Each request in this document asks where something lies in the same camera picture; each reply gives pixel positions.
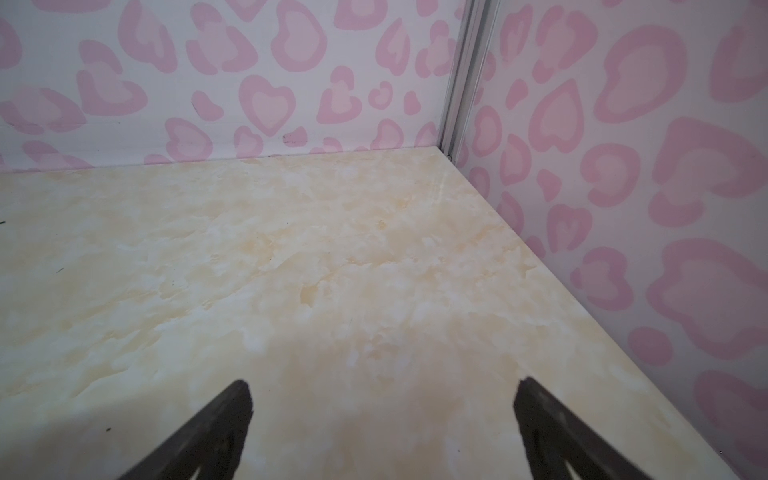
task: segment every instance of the beige marble tabletop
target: beige marble tabletop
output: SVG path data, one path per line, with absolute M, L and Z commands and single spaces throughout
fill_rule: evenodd
M 530 478 L 532 375 L 734 478 L 436 148 L 0 177 L 0 471 L 114 478 L 235 379 L 236 478 Z

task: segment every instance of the heart-patterned wallpaper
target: heart-patterned wallpaper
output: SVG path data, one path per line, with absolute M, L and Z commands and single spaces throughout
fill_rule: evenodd
M 457 166 L 768 478 L 768 2 L 502 2 L 493 28 Z
M 0 171 L 434 145 L 463 0 L 0 3 Z

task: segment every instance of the wall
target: wall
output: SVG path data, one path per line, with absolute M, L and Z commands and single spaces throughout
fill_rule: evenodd
M 0 5 L 0 170 L 433 145 L 459 0 Z
M 768 2 L 502 2 L 457 165 L 768 478 Z

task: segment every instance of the marble surface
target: marble surface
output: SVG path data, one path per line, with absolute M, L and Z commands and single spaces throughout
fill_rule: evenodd
M 113 478 L 234 379 L 246 478 L 530 478 L 536 377 L 734 478 L 435 148 L 0 177 L 0 470 Z

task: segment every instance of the pink leopard print wall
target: pink leopard print wall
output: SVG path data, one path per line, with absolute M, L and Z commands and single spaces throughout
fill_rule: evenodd
M 462 5 L 0 2 L 0 171 L 434 145 Z
M 502 2 L 458 167 L 768 478 L 768 2 Z

